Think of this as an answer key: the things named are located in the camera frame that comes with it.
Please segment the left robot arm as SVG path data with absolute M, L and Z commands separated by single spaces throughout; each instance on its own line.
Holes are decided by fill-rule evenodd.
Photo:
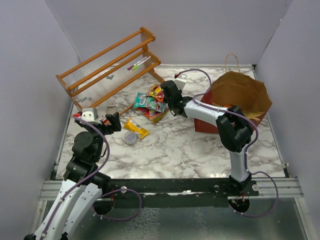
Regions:
M 105 115 L 108 124 L 98 119 L 96 108 L 85 108 L 74 121 L 85 131 L 73 141 L 72 158 L 66 166 L 61 187 L 48 214 L 38 229 L 26 240 L 69 240 L 91 205 L 106 197 L 111 190 L 111 178 L 97 165 L 102 151 L 110 155 L 107 135 L 122 129 L 120 114 Z

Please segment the red brown paper bag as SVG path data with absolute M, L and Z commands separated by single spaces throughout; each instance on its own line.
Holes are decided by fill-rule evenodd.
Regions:
M 202 99 L 202 103 L 213 105 L 235 105 L 243 114 L 248 112 L 264 112 L 263 118 L 272 106 L 266 86 L 263 82 L 250 76 L 224 67 L 224 74 L 212 83 L 211 89 Z M 255 126 L 260 122 L 252 121 Z

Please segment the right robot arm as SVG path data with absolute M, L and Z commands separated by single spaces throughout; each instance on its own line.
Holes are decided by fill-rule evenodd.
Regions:
M 250 123 L 243 119 L 240 108 L 233 106 L 214 110 L 209 104 L 196 103 L 192 97 L 182 96 L 182 91 L 173 80 L 162 83 L 160 87 L 164 102 L 175 116 L 198 119 L 218 129 L 220 141 L 230 155 L 229 189 L 236 196 L 246 192 L 252 176 L 247 170 L 245 147 L 251 142 L 253 129 Z

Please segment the teal Fox's candy bag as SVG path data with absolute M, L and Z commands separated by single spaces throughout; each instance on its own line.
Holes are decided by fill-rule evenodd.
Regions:
M 147 96 L 146 93 L 138 93 L 133 104 L 134 108 L 147 108 L 152 111 L 164 113 L 166 104 L 157 100 L 152 96 Z

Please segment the yellow snack bar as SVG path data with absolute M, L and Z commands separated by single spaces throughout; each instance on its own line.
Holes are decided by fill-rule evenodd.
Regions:
M 148 130 L 141 127 L 132 118 L 129 118 L 126 121 L 126 123 L 124 124 L 124 128 L 137 134 L 137 136 L 140 140 L 142 140 L 143 138 L 145 138 L 146 136 L 148 136 L 150 134 L 150 132 Z

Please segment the orange fruit candy bag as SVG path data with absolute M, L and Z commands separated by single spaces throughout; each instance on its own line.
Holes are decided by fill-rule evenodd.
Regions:
M 164 110 L 164 112 L 158 112 L 155 110 L 151 110 L 145 107 L 137 107 L 137 110 L 141 111 L 143 115 L 148 118 L 153 124 L 160 121 L 168 112 L 168 108 Z

